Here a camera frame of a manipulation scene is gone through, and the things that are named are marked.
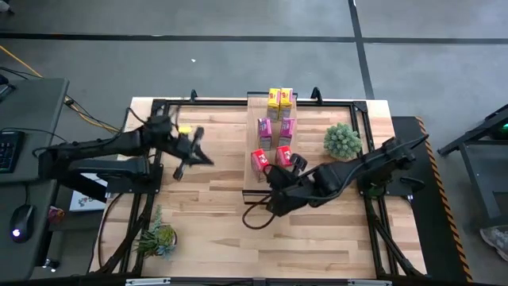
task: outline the wooden table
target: wooden table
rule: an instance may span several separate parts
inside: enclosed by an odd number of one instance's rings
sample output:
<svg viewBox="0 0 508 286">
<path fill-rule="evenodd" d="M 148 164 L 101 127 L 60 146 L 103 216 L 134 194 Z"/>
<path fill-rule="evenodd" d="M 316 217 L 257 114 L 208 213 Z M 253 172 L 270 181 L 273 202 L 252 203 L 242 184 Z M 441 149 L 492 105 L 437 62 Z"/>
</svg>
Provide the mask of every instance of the wooden table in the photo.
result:
<svg viewBox="0 0 508 286">
<path fill-rule="evenodd" d="M 146 118 L 152 100 L 134 98 L 131 107 Z M 384 100 L 369 100 L 367 104 L 378 148 L 394 136 L 390 111 Z M 303 207 L 276 218 L 263 230 L 250 230 L 242 224 L 241 215 L 248 207 L 241 195 L 246 118 L 246 106 L 182 107 L 180 125 L 205 128 L 202 148 L 215 166 L 188 168 L 183 179 L 176 182 L 171 175 L 179 161 L 163 156 L 163 185 L 155 204 L 163 208 L 163 223 L 176 229 L 179 244 L 171 261 L 146 259 L 143 276 L 374 278 L 364 203 L 355 183 L 326 205 Z M 363 135 L 363 121 L 360 116 L 358 119 Z M 351 122 L 347 109 L 298 107 L 298 151 L 309 161 L 308 168 L 330 160 L 323 152 L 322 140 L 325 130 L 337 122 Z M 131 115 L 126 129 L 139 125 Z M 132 199 L 124 195 L 110 212 L 102 236 L 104 261 L 125 236 Z M 410 205 L 395 197 L 386 197 L 386 201 L 394 240 L 414 266 L 425 272 Z M 259 207 L 249 214 L 248 221 L 259 225 L 269 217 Z M 382 242 L 380 245 L 383 265 L 388 270 L 386 249 Z M 131 255 L 129 270 L 135 256 Z M 90 270 L 97 268 L 95 252 Z"/>
</svg>

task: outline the gray floor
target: gray floor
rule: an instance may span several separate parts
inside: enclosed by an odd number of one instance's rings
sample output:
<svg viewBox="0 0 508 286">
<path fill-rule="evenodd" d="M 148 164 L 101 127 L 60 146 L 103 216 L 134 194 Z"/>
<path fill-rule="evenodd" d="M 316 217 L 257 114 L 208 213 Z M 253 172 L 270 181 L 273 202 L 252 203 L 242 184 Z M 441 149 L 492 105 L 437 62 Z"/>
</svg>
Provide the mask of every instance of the gray floor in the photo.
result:
<svg viewBox="0 0 508 286">
<path fill-rule="evenodd" d="M 38 33 L 353 36 L 347 0 L 13 0 L 0 30 Z M 508 37 L 503 0 L 356 0 L 364 37 Z M 69 95 L 116 126 L 133 96 L 239 97 L 273 86 L 301 94 L 364 99 L 355 44 L 0 40 L 46 77 L 67 77 Z M 508 45 L 366 44 L 376 99 L 392 115 L 423 117 L 436 149 L 506 104 Z M 23 67 L 0 53 L 0 63 Z M 64 110 L 58 134 L 69 140 L 106 131 Z M 476 205 L 464 164 L 438 158 L 475 281 L 508 284 L 508 264 L 471 231 Z M 83 273 L 96 231 L 65 234 L 55 274 Z"/>
</svg>

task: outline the small product box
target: small product box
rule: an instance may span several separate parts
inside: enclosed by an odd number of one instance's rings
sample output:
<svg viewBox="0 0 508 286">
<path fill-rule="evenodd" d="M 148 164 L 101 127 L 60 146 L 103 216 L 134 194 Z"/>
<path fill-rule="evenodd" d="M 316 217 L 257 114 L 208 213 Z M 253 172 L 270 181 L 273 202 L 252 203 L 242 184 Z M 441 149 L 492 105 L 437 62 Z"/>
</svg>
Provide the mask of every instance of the small product box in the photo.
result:
<svg viewBox="0 0 508 286">
<path fill-rule="evenodd" d="M 293 138 L 294 118 L 283 118 L 280 125 L 279 146 L 291 145 Z"/>
<path fill-rule="evenodd" d="M 288 118 L 291 115 L 291 107 L 293 106 L 293 89 L 280 89 L 280 111 L 279 118 Z"/>
<path fill-rule="evenodd" d="M 277 147 L 277 153 L 275 154 L 275 162 L 281 167 L 291 166 L 291 148 L 289 146 Z"/>
<path fill-rule="evenodd" d="M 271 148 L 271 123 L 270 118 L 259 118 L 257 120 L 257 129 L 260 136 L 260 148 L 264 151 L 270 151 Z"/>
<path fill-rule="evenodd" d="M 268 93 L 267 116 L 274 121 L 279 119 L 280 89 L 270 88 Z"/>
<path fill-rule="evenodd" d="M 268 158 L 264 155 L 262 149 L 257 149 L 251 153 L 251 165 L 254 171 L 254 176 L 258 182 L 265 180 L 263 170 L 264 167 L 268 166 Z"/>
</svg>

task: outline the red box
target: red box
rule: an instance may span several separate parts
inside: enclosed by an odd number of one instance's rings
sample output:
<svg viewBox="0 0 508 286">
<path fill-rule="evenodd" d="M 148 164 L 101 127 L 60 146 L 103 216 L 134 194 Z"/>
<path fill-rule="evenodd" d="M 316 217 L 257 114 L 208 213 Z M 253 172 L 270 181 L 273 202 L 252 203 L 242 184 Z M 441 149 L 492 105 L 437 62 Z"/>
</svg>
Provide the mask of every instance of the red box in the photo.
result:
<svg viewBox="0 0 508 286">
<path fill-rule="evenodd" d="M 268 162 L 268 158 L 266 157 L 262 149 L 257 149 L 256 151 L 251 153 L 252 170 L 254 171 L 254 174 L 258 182 L 265 180 L 263 169 L 269 164 L 270 163 Z"/>
<path fill-rule="evenodd" d="M 292 165 L 290 162 L 291 148 L 289 146 L 277 147 L 277 153 L 275 154 L 275 162 L 281 167 L 289 167 Z"/>
</svg>

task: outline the potted plant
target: potted plant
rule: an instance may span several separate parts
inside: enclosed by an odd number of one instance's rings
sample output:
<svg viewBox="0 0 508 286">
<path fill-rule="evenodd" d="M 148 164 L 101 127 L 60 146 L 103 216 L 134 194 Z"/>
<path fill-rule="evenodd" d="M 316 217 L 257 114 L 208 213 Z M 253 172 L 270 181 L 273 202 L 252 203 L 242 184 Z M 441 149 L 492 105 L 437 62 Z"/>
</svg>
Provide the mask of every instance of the potted plant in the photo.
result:
<svg viewBox="0 0 508 286">
<path fill-rule="evenodd" d="M 326 130 L 324 148 L 331 157 L 351 159 L 362 149 L 362 141 L 349 125 L 337 123 Z"/>
<path fill-rule="evenodd" d="M 156 207 L 156 216 L 153 226 L 141 233 L 137 240 L 136 250 L 144 253 L 144 257 L 161 256 L 169 260 L 176 247 L 178 238 L 171 225 L 162 225 L 162 210 L 160 205 Z"/>
</svg>

